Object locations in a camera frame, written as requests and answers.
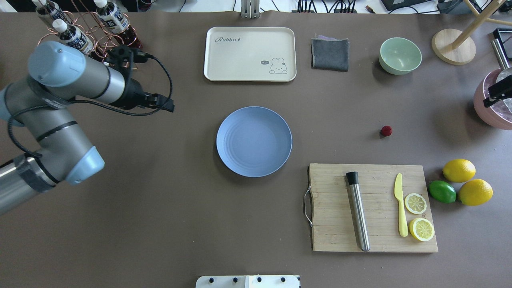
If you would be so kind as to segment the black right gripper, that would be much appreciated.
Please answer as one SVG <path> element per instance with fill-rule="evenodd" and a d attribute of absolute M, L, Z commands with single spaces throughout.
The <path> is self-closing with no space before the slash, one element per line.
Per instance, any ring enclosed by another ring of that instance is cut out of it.
<path fill-rule="evenodd" d="M 509 75 L 488 88 L 489 97 L 483 100 L 485 108 L 493 106 L 498 100 L 512 98 L 512 76 Z"/>

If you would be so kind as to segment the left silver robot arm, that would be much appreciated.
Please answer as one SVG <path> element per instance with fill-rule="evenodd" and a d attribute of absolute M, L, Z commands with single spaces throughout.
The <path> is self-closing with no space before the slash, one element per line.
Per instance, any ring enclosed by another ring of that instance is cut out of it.
<path fill-rule="evenodd" d="M 145 92 L 132 78 L 135 63 L 157 60 L 125 45 L 110 49 L 106 63 L 55 41 L 39 44 L 28 76 L 1 91 L 1 118 L 22 155 L 1 166 L 1 214 L 53 189 L 77 185 L 105 166 L 68 108 L 84 103 L 130 115 L 130 109 L 174 111 L 171 96 Z"/>

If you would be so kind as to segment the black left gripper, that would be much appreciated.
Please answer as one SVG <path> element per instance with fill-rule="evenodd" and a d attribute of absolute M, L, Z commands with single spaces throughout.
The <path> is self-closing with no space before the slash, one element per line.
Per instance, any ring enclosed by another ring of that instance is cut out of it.
<path fill-rule="evenodd" d="M 165 110 L 171 113 L 174 112 L 172 98 L 145 92 L 141 84 L 132 78 L 133 64 L 147 62 L 148 59 L 154 58 L 153 55 L 145 53 L 139 48 L 131 48 L 126 45 L 112 48 L 107 53 L 107 62 L 114 64 L 114 69 L 120 72 L 124 79 L 121 96 L 116 101 L 110 103 L 110 106 L 123 110 L 130 110 L 140 106 L 143 108 Z"/>

